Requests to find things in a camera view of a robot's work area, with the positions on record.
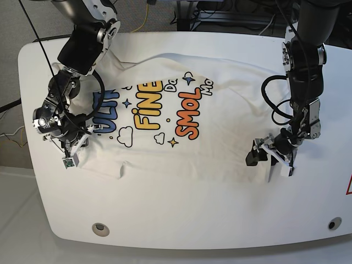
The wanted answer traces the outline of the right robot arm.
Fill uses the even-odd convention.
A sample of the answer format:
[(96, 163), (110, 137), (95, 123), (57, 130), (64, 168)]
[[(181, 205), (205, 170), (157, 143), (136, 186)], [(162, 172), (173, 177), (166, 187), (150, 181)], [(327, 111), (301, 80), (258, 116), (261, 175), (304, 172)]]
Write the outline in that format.
[[(74, 30), (57, 58), (62, 68), (52, 75), (47, 97), (34, 110), (33, 125), (45, 138), (60, 142), (63, 162), (72, 167), (77, 150), (88, 145), (94, 129), (101, 129), (101, 125), (86, 124), (100, 110), (105, 94), (95, 68), (107, 53), (120, 21), (111, 1), (52, 1), (52, 4), (71, 20)], [(72, 114), (70, 102), (80, 92), (80, 78), (88, 75), (98, 81), (101, 97), (89, 114)]]

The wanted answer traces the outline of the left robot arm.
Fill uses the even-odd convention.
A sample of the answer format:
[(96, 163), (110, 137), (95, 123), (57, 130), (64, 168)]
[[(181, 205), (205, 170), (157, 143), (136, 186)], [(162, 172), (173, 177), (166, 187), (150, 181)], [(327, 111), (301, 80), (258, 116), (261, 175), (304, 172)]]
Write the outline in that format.
[[(322, 68), (327, 62), (325, 41), (336, 23), (343, 1), (301, 1), (299, 16), (294, 25), (287, 17), (280, 1), (276, 5), (288, 24), (291, 39), (282, 44), (285, 75), (272, 75), (264, 80), (261, 93), (264, 101), (286, 122), (274, 123), (281, 127), (278, 135), (254, 139), (245, 159), (246, 165), (256, 166), (259, 162), (277, 162), (294, 168), (298, 147), (304, 140), (314, 140), (321, 135), (320, 99), (324, 90)], [(266, 93), (267, 85), (274, 80), (288, 81), (289, 102), (293, 112), (285, 113), (274, 104)]]

